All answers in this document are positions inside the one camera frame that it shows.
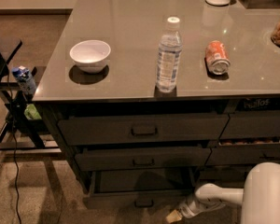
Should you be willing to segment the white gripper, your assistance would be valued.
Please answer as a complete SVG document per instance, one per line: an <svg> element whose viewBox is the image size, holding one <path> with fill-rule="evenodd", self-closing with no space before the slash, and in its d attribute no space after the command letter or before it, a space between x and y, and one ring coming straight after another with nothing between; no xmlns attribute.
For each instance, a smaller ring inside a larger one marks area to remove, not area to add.
<svg viewBox="0 0 280 224"><path fill-rule="evenodd" d="M184 218L193 218L204 212L216 211L224 207L223 203L203 203L196 196L190 194L182 201L177 210L173 210L166 218L168 224L180 221Z"/></svg>

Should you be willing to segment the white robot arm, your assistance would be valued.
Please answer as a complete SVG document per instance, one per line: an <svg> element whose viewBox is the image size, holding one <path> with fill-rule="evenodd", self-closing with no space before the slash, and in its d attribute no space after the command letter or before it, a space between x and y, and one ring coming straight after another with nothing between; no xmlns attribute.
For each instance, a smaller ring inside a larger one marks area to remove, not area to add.
<svg viewBox="0 0 280 224"><path fill-rule="evenodd" d="M165 220L172 224L232 204L242 207L240 224L280 224L280 164L256 165L242 189L201 184Z"/></svg>

